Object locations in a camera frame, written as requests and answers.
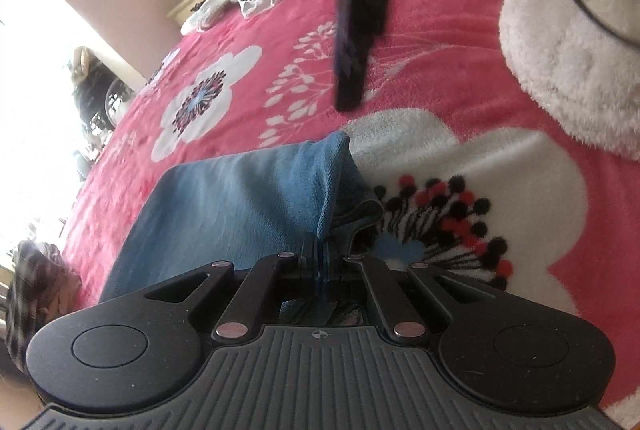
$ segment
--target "pink blanket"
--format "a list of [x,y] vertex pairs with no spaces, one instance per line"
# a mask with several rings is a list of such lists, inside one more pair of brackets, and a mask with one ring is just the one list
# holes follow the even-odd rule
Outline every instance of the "pink blanket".
[[[634,394],[640,167],[569,138],[521,92],[498,44],[501,3],[392,0],[366,104],[348,117],[332,108],[334,0],[286,0],[250,20],[230,12],[185,38],[117,128],[68,222],[80,305],[97,302],[169,167],[344,128],[387,206],[390,248],[590,320],[618,357],[604,406]],[[464,216],[432,219],[448,234],[425,245],[411,213],[454,193]]]

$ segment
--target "fluffy cushion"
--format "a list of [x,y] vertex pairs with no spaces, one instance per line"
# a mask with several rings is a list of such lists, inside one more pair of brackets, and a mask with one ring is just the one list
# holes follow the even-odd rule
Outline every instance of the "fluffy cushion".
[[[640,41],[640,0],[584,0]],[[577,139],[640,160],[640,50],[591,23],[572,0],[505,0],[500,43],[522,89]]]

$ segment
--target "round black pad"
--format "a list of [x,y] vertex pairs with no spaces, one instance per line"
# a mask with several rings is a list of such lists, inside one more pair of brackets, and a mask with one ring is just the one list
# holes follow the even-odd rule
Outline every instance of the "round black pad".
[[560,363],[569,352],[560,334],[535,325],[502,330],[495,337],[494,347],[508,362],[533,368]]
[[40,395],[84,413],[139,410],[177,393],[203,363],[180,304],[133,293],[45,325],[27,348]]
[[615,362],[610,342],[590,323],[507,294],[464,304],[438,354],[471,396],[529,415],[597,404]]
[[74,356],[87,366],[113,368],[135,361],[147,346],[145,333],[133,327],[104,325],[80,334],[72,349]]

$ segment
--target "bed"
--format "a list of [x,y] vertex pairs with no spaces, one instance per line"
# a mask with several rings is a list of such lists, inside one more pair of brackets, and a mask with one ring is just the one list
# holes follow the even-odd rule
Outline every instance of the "bed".
[[[640,167],[571,139],[520,90],[498,42],[501,3],[392,0],[366,102],[348,116],[332,107],[335,0],[286,0],[248,20],[232,10],[185,37],[118,125],[67,222],[78,307],[98,301],[168,168],[342,128],[386,207],[380,250],[399,266],[423,255],[596,324],[618,360],[602,405],[631,428]],[[468,215],[443,227],[448,242],[425,245],[425,228],[406,220],[434,187],[458,193]]]

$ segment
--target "wooden nightstand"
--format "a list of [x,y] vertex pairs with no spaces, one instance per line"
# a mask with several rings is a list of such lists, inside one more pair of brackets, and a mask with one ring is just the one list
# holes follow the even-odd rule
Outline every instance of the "wooden nightstand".
[[183,0],[167,14],[167,18],[174,20],[178,26],[182,27],[184,21],[191,16],[191,13],[196,11],[196,6],[204,1],[205,0]]

